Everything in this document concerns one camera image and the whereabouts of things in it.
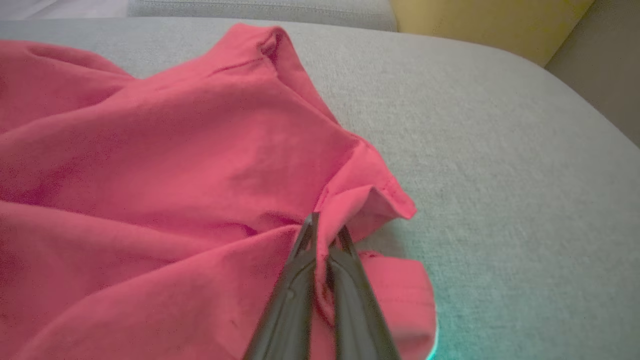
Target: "folded pink cloth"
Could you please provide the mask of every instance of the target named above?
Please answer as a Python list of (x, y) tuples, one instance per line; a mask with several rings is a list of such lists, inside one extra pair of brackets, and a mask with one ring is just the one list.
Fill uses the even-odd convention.
[[(330, 240), (415, 213), (280, 28), (236, 25), (147, 79), (86, 51), (0, 42), (0, 133), (2, 359), (240, 359), (312, 211), (311, 358), (332, 359)], [(403, 358), (425, 359), (424, 267), (361, 258)]]

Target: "gray upholstery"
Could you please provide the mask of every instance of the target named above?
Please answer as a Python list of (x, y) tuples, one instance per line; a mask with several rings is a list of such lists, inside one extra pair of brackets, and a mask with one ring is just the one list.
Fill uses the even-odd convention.
[[(5, 22), (140, 77), (236, 20)], [(272, 24), (272, 22), (249, 22)], [(424, 262), (436, 359), (640, 359), (640, 149), (517, 56), (441, 38), (282, 23), (328, 106), (416, 201), (364, 244)]]
[(228, 17), (396, 30), (389, 0), (129, 0), (128, 15)]

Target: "pink fabric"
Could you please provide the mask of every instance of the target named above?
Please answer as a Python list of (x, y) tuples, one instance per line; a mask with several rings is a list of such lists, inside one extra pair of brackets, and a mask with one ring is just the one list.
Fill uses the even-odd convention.
[[(280, 28), (236, 25), (148, 79), (0, 42), (0, 133), (1, 359), (240, 359), (314, 210), (312, 359), (332, 359), (328, 244), (415, 213)], [(403, 358), (423, 360), (423, 266), (361, 258)]]

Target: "yellow wall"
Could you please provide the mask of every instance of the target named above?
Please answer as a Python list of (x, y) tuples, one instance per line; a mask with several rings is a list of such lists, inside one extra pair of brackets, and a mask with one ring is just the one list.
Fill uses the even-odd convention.
[(544, 66), (593, 0), (391, 0), (403, 33), (498, 47)]

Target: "gray wall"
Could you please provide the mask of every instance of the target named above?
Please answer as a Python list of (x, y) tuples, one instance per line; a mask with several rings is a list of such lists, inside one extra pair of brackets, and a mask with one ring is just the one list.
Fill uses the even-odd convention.
[(547, 70), (640, 146), (640, 0), (596, 0)]

